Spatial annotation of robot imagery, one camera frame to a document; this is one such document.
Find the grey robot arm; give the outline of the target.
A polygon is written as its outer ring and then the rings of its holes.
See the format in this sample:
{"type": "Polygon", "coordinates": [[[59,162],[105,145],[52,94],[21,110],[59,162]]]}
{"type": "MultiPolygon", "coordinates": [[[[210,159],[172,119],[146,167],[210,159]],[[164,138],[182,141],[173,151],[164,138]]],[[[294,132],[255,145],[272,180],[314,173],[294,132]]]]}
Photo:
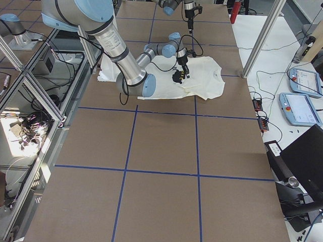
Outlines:
{"type": "Polygon", "coordinates": [[[41,14],[49,27],[77,32],[81,27],[94,36],[110,60],[121,69],[119,86],[126,94],[150,97],[156,78],[140,67],[113,24],[112,1],[42,1],[41,14]]]}
{"type": "Polygon", "coordinates": [[[190,78],[190,72],[187,66],[189,51],[184,46],[179,32],[174,32],[169,35],[167,43],[152,43],[147,44],[143,53],[136,59],[140,67],[145,68],[152,60],[162,55],[166,58],[176,57],[176,62],[183,68],[184,79],[190,78]]]}

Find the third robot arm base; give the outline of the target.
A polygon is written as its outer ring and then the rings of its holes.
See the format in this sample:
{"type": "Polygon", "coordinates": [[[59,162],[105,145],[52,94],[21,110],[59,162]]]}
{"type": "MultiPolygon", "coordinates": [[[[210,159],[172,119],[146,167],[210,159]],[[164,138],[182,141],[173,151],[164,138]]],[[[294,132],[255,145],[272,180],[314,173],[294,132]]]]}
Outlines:
{"type": "Polygon", "coordinates": [[[40,34],[29,33],[15,14],[1,15],[1,37],[8,35],[13,36],[9,43],[12,50],[31,51],[42,40],[40,34]]]}

